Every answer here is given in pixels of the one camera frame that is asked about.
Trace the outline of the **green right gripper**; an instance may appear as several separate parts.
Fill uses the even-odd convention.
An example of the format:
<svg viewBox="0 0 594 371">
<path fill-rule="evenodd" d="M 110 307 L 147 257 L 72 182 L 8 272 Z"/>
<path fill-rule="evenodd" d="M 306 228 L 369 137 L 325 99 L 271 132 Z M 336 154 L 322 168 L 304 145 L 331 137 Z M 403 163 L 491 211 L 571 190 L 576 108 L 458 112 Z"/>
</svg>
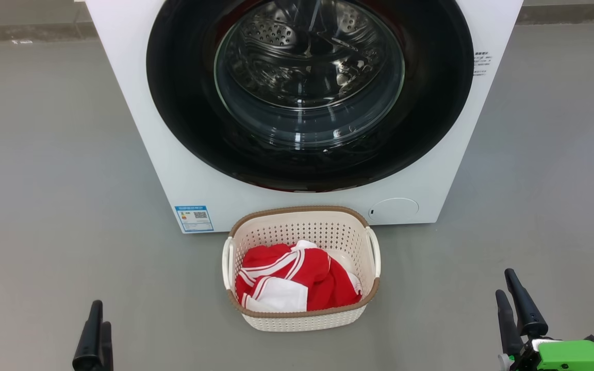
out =
<svg viewBox="0 0 594 371">
<path fill-rule="evenodd" d="M 515 324 L 506 294 L 497 290 L 498 324 L 504 352 L 498 355 L 498 370 L 594 371 L 594 336 L 574 341 L 541 338 L 547 335 L 549 326 L 513 268 L 505 270 L 505 282 L 513 298 L 518 324 Z M 538 339 L 524 344 L 521 336 Z"/>
</svg>

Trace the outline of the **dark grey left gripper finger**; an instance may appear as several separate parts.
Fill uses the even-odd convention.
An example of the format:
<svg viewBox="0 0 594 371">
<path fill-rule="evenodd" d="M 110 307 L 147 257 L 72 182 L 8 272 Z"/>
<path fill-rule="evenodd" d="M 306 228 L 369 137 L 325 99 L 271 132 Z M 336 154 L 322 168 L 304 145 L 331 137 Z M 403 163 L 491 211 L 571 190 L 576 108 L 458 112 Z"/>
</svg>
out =
<svg viewBox="0 0 594 371">
<path fill-rule="evenodd" d="M 101 351 L 102 351 L 101 371 L 114 371 L 111 322 L 102 322 L 102 325 L 101 325 Z"/>
<path fill-rule="evenodd" d="M 73 358 L 73 371 L 102 371 L 102 302 L 93 301 Z"/>
</svg>

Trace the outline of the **red white trimmed shorts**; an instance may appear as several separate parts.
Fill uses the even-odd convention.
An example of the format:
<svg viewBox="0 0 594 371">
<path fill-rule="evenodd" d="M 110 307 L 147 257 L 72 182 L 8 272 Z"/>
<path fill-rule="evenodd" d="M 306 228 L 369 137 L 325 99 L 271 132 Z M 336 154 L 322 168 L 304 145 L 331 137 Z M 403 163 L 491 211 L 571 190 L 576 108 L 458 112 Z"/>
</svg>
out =
<svg viewBox="0 0 594 371">
<path fill-rule="evenodd" d="M 307 311 L 353 305 L 361 299 L 360 280 L 327 252 L 315 255 L 312 283 L 308 287 Z"/>
</svg>

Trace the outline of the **red white striped top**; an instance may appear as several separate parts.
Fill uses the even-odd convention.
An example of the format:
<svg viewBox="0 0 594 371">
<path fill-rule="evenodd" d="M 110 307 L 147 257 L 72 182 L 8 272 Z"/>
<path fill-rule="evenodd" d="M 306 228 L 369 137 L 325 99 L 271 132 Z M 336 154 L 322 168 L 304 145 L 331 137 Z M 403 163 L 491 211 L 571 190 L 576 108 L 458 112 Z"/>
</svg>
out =
<svg viewBox="0 0 594 371">
<path fill-rule="evenodd" d="M 333 291 L 331 267 L 328 253 L 304 240 L 253 247 L 236 277 L 239 303 L 255 312 L 324 310 Z"/>
</svg>

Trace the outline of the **black round glass washer door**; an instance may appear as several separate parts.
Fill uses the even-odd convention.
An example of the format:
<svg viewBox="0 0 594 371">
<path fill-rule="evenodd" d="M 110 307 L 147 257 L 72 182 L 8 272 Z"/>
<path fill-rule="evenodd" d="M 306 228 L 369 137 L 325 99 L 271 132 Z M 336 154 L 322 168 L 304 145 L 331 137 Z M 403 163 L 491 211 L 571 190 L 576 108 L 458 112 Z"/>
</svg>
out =
<svg viewBox="0 0 594 371">
<path fill-rule="evenodd" d="M 203 162 L 231 178 L 281 192 L 334 192 L 373 183 L 426 155 L 468 101 L 473 47 L 457 0 L 347 0 L 368 8 L 396 36 L 403 89 L 370 131 L 338 146 L 271 145 L 231 116 L 215 82 L 215 58 L 243 14 L 271 0 L 166 0 L 150 33 L 147 80 L 168 129 Z"/>
</svg>

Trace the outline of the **white front-load washing machine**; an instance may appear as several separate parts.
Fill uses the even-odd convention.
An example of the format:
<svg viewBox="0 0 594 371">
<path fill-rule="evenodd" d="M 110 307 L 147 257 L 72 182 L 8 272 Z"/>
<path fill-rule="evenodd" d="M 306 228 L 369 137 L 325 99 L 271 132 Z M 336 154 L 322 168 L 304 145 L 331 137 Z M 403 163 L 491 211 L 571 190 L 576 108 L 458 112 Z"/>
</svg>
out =
<svg viewBox="0 0 594 371">
<path fill-rule="evenodd" d="M 174 206 L 205 205 L 214 232 L 231 231 L 248 214 L 319 205 L 352 209 L 370 225 L 377 225 L 368 216 L 370 207 L 391 198 L 419 204 L 410 224 L 436 222 L 524 2 L 457 0 L 469 23 L 473 56 L 474 52 L 490 52 L 492 64 L 486 76 L 474 77 L 473 62 L 468 101 L 452 129 L 426 155 L 394 175 L 361 187 L 305 193 L 281 192 L 231 178 L 196 157 L 168 129 L 153 101 L 146 72 L 150 33 L 165 1 L 85 3 L 175 220 Z"/>
</svg>

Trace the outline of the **blue energy label sticker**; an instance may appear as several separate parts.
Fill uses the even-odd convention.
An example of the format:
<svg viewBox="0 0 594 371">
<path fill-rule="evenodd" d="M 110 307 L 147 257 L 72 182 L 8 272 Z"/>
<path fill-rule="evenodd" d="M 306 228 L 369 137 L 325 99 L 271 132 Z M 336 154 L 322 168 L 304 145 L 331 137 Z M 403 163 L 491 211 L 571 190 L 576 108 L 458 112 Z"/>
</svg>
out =
<svg viewBox="0 0 594 371">
<path fill-rule="evenodd" d="M 215 231 L 205 205 L 176 205 L 174 211 L 184 234 L 201 234 Z"/>
</svg>

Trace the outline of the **round white drain filter cover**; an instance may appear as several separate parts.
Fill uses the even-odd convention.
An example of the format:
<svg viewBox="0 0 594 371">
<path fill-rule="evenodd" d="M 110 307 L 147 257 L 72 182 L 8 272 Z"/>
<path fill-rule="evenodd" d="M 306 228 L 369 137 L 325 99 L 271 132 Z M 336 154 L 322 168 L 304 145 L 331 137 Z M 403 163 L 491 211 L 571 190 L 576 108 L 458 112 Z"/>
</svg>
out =
<svg viewBox="0 0 594 371">
<path fill-rule="evenodd" d="M 368 216 L 377 225 L 406 225 L 419 212 L 419 204 L 412 199 L 391 198 L 370 207 Z"/>
</svg>

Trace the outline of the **cream perforated basket brown rim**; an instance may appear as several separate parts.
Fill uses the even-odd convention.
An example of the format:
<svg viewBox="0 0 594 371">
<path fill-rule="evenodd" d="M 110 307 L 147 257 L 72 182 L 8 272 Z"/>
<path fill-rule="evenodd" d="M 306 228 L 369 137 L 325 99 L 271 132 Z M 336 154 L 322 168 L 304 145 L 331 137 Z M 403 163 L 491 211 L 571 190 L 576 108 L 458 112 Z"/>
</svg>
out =
<svg viewBox="0 0 594 371">
<path fill-rule="evenodd" d="M 360 280 L 361 299 L 353 305 L 307 312 L 255 312 L 238 300 L 236 277 L 243 258 L 257 246 L 304 240 L 315 244 Z M 222 279 L 229 300 L 243 319 L 259 331 L 303 332 L 355 322 L 377 293 L 381 275 L 380 245 L 359 213 L 338 206 L 306 206 L 266 210 L 241 218 L 222 249 Z"/>
</svg>

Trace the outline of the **small printed text sticker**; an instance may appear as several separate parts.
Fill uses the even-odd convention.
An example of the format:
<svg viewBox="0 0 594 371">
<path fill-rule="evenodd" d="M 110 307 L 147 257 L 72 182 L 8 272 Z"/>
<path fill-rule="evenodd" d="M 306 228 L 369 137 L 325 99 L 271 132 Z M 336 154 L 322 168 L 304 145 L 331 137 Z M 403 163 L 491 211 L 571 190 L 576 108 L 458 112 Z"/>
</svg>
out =
<svg viewBox="0 0 594 371">
<path fill-rule="evenodd" d="M 474 52 L 474 77 L 483 77 L 488 73 L 492 64 L 490 52 Z"/>
</svg>

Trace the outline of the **perforated stainless steel drum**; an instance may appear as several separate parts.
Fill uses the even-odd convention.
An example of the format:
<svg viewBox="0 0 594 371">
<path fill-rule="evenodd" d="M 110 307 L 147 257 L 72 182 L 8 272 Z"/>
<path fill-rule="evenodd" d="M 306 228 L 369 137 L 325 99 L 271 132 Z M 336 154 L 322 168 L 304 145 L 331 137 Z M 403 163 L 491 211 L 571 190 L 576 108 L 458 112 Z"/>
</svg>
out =
<svg viewBox="0 0 594 371">
<path fill-rule="evenodd" d="M 374 128 L 403 89 L 405 57 L 389 26 L 347 0 L 271 0 L 227 31 L 217 92 L 271 145 L 343 145 Z"/>
</svg>

